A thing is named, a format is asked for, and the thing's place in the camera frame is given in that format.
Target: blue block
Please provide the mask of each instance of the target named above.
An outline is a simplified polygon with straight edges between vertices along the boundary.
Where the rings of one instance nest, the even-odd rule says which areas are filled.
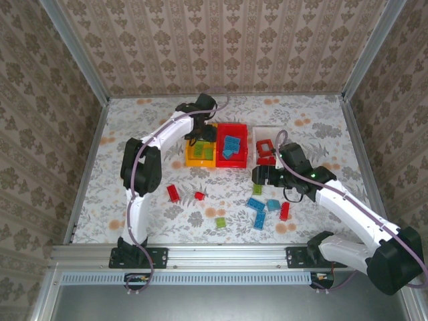
[[[231,150],[234,154],[239,153],[239,145],[233,144],[232,142],[225,142],[225,150]]]
[[[233,154],[233,152],[232,152],[231,150],[227,150],[227,149],[225,149],[225,150],[223,151],[223,157],[224,157],[224,158],[226,158],[226,159],[231,158],[231,157],[232,157],[232,154]]]
[[[267,201],[266,205],[269,212],[281,209],[281,204],[277,199],[270,199],[269,201]]]
[[[232,144],[239,145],[241,143],[241,139],[233,137],[233,136],[226,136],[225,137],[225,143],[226,142],[231,142]]]
[[[260,231],[263,229],[263,225],[265,223],[266,214],[264,212],[257,212],[254,221],[254,228],[259,229]]]
[[[255,209],[257,212],[261,212],[265,208],[265,205],[262,202],[259,202],[257,199],[254,199],[252,197],[249,198],[247,206],[251,207],[252,209]]]

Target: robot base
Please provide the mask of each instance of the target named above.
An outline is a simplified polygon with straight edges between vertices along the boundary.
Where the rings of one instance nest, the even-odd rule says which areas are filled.
[[[141,244],[145,248],[153,261],[153,268],[166,269],[168,262],[167,247],[146,247],[147,239]],[[145,254],[135,245],[127,244],[123,238],[119,237],[118,247],[112,249],[110,269],[150,269],[150,264]]]

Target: plastic bin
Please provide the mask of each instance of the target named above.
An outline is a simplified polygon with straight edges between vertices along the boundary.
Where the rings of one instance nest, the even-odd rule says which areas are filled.
[[[208,160],[205,159],[205,150],[206,149],[212,149],[213,150],[213,159]],[[188,167],[215,167],[216,163],[216,148],[217,143],[216,142],[205,142],[203,145],[203,154],[201,157],[195,156],[195,145],[190,146],[190,140],[186,143],[186,150],[185,150],[185,162],[186,166]]]
[[[232,154],[231,158],[223,157],[225,137],[233,136],[241,139],[239,153]],[[244,124],[219,124],[217,127],[216,167],[247,168],[248,145],[247,125]]]
[[[282,130],[282,127],[253,127],[253,159],[254,164],[257,164],[259,154],[255,145],[260,140],[270,139],[275,148],[276,135]]]

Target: aluminum frame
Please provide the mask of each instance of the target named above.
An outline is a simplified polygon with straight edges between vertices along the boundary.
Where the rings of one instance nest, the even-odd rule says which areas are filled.
[[[348,127],[350,139],[355,149],[358,164],[361,169],[362,178],[366,187],[370,205],[374,211],[386,217],[379,191],[377,189],[364,145],[362,143],[358,126],[349,101],[341,101],[342,111]],[[94,138],[91,147],[92,157],[95,158],[99,139],[106,122],[107,111],[104,111],[100,118],[97,138]],[[92,165],[85,170],[85,177],[88,179],[92,171]],[[83,201],[86,186],[80,190],[80,198]],[[78,209],[74,211],[74,220],[77,221]],[[65,272],[98,272],[108,273],[112,270],[108,268],[110,251],[114,244],[70,244],[60,245],[53,248],[51,261],[47,268],[46,277],[43,281],[39,298],[35,306],[32,321],[50,320],[56,304],[58,292],[61,286],[61,279]],[[259,273],[259,272],[325,272],[323,269],[289,269],[286,261],[286,247],[302,246],[302,244],[242,244],[242,245],[178,245],[178,244],[153,244],[149,247],[169,248],[169,262],[167,269],[157,270],[157,273],[174,274],[177,272],[238,272],[238,273]],[[344,272],[351,271],[349,268],[338,269]],[[122,272],[148,272],[148,270],[115,270]],[[411,321],[424,320],[427,315],[425,304],[421,301],[420,293],[410,288],[403,288],[400,291],[405,309]]]
[[[354,69],[352,69],[352,72],[343,87],[342,95],[346,99],[350,100],[354,95],[405,3],[406,0],[394,0],[388,1],[385,5],[385,9],[383,10],[381,17],[377,21],[372,34],[354,66]]]
[[[83,50],[84,46],[81,45],[73,28],[68,23],[66,15],[61,10],[60,4],[55,0],[40,0],[40,3],[52,20],[53,25],[58,30],[63,42],[67,45],[68,50],[79,66],[80,71],[85,76],[95,96],[100,101],[101,106],[107,105],[108,91],[104,87],[101,78],[98,76],[96,66],[92,64],[90,58],[86,55]]]
[[[41,286],[39,297],[31,321],[51,320],[66,272],[149,272],[148,269],[108,268],[111,249],[114,244],[70,244],[53,247],[51,261]],[[251,245],[171,245],[149,244],[148,247],[167,247],[169,260],[166,269],[155,270],[157,274],[176,274],[177,272],[327,272],[330,269],[289,269],[286,260],[286,247],[302,244],[251,244]],[[350,272],[350,268],[338,268],[338,272]]]

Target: gray floor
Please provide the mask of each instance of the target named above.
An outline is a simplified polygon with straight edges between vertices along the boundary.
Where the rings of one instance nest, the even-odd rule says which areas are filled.
[[[366,276],[328,295],[308,286],[62,287],[52,320],[408,320],[401,295],[386,296]]]

